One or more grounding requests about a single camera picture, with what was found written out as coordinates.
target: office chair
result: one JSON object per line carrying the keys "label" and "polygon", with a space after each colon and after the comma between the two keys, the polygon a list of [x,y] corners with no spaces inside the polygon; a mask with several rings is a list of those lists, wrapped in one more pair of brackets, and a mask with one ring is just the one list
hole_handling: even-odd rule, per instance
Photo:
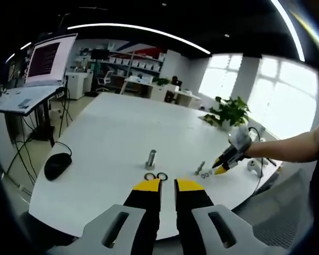
{"label": "office chair", "polygon": [[102,90],[102,91],[109,91],[109,89],[105,88],[106,84],[111,83],[111,76],[113,74],[113,71],[108,71],[104,78],[97,78],[98,87],[96,91]]}

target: floor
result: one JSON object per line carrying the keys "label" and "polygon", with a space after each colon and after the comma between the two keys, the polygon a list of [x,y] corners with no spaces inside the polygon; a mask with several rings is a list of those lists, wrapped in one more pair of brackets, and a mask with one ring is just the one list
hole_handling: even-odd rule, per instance
{"label": "floor", "polygon": [[[71,100],[70,107],[68,109],[73,120],[81,113],[84,108],[94,100],[93,97],[82,97],[79,100]],[[52,101],[51,102],[53,109],[62,109],[60,102]],[[55,127],[54,138],[58,139],[61,118],[58,113],[51,113],[51,124]],[[62,133],[65,132],[67,126],[66,121],[63,122]],[[43,164],[45,163],[48,154],[51,151],[51,146],[48,141],[36,141],[32,140],[28,142],[27,149],[31,158],[31,163],[35,170],[36,175],[39,174]],[[31,175],[35,176],[31,164],[29,162],[28,153],[25,148],[21,149],[21,156],[23,161],[25,162],[29,172]],[[27,211],[29,208],[30,196],[19,190],[14,184],[20,184],[25,187],[29,192],[33,191],[33,185],[26,173],[24,166],[19,157],[16,157],[12,163],[11,169],[9,171],[9,177],[5,176],[3,178],[3,184],[7,191],[8,199],[11,202],[12,210],[18,216],[23,212]],[[173,237],[169,240],[161,240],[156,242],[153,254],[172,254],[178,255],[183,254],[182,247],[180,246],[180,242],[178,237]]]}

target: potted plant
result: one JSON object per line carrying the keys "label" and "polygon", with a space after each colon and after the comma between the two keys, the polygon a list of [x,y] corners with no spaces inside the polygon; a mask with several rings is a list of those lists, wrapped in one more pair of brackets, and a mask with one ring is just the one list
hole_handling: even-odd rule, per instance
{"label": "potted plant", "polygon": [[158,86],[163,86],[163,85],[169,84],[170,80],[167,78],[154,77],[153,82],[156,82]]}
{"label": "potted plant", "polygon": [[206,114],[204,120],[211,125],[216,122],[221,128],[229,131],[232,126],[245,124],[245,120],[249,120],[248,112],[250,112],[247,104],[240,97],[237,99],[230,98],[229,100],[216,97],[215,100],[219,103],[218,110],[211,107],[210,113]]}

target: window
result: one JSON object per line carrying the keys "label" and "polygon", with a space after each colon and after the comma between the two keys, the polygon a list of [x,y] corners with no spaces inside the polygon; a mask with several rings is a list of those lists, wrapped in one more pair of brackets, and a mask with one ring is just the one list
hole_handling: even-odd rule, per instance
{"label": "window", "polygon": [[212,56],[198,92],[210,98],[229,99],[241,63],[239,54]]}
{"label": "window", "polygon": [[263,57],[248,101],[249,116],[279,139],[307,132],[316,112],[317,86],[314,70]]}

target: white controller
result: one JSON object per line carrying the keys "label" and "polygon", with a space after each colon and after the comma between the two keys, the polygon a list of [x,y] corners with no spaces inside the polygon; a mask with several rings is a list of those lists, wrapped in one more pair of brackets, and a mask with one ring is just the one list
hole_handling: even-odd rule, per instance
{"label": "white controller", "polygon": [[261,169],[259,163],[255,159],[249,160],[249,162],[247,164],[247,168],[249,171],[254,170],[257,173],[257,176],[259,178],[263,177],[262,169]]}

